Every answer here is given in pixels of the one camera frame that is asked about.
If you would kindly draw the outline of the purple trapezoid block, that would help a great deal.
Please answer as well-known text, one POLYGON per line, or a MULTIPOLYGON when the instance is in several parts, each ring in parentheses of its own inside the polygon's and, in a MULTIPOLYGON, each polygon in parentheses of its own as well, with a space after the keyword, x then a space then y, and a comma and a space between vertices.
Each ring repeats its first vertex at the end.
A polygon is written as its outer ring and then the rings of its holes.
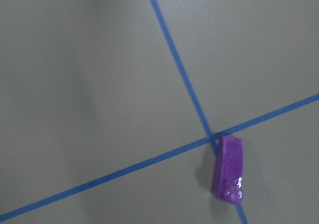
POLYGON ((220 201, 237 205, 243 199, 242 179, 242 140, 231 136, 220 136, 212 177, 212 194, 220 201))

